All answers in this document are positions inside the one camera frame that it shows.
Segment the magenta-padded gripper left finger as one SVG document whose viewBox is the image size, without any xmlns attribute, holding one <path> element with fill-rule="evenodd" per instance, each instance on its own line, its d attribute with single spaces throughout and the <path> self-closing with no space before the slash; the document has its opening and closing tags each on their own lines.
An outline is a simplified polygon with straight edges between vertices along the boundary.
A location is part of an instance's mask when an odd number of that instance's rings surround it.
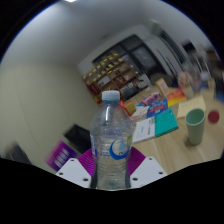
<svg viewBox="0 0 224 224">
<path fill-rule="evenodd" d="M 87 150 L 78 159 L 70 158 L 56 173 L 57 176 L 83 188 L 94 189 L 95 163 L 92 151 Z"/>
</svg>

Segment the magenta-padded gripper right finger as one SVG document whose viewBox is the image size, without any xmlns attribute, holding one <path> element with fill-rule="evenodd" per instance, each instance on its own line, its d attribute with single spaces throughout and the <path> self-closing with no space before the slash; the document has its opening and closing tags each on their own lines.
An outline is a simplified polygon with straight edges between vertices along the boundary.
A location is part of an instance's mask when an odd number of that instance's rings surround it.
<svg viewBox="0 0 224 224">
<path fill-rule="evenodd" d="M 132 148 L 128 161 L 128 175 L 130 187 L 134 189 L 157 181 L 167 173 L 154 157 L 145 157 L 136 148 Z"/>
</svg>

